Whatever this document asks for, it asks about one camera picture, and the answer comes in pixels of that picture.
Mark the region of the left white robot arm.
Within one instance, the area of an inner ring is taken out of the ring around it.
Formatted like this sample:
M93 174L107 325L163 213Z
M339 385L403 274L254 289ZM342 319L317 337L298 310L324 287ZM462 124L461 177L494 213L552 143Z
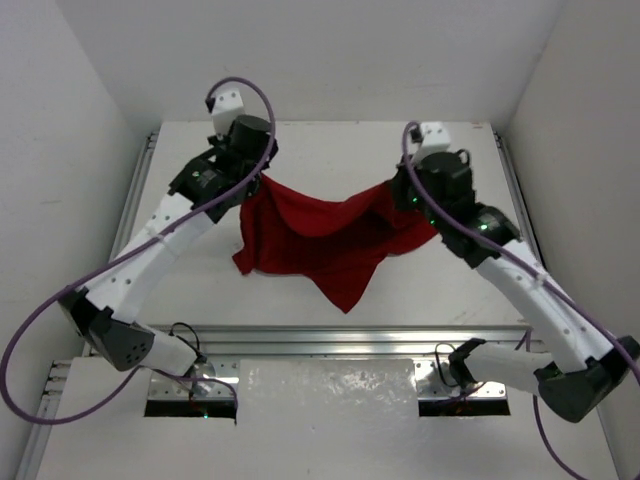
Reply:
M117 266L65 294L59 304L86 342L116 370L157 369L183 377L204 356L138 318L147 296L171 266L226 212L253 196L261 180L239 183L268 166L278 147L271 124L241 114L191 159L142 229L116 257Z

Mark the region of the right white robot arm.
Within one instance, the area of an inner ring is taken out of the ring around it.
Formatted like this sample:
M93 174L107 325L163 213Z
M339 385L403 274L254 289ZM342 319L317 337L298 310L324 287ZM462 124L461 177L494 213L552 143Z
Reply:
M468 153L404 155L392 180L395 205L421 213L445 247L491 283L541 338L527 353L472 338L448 357L461 389L495 381L539 397L557 416L580 422L636 369L639 344L588 319L499 209L476 199Z

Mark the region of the red t-shirt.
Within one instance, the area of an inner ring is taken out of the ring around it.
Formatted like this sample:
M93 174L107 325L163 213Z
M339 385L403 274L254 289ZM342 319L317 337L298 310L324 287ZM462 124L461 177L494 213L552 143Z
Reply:
M233 261L241 274L305 276L343 313L360 301L383 260L437 235L420 213L395 208L388 181L326 201L264 176L239 219L243 246Z

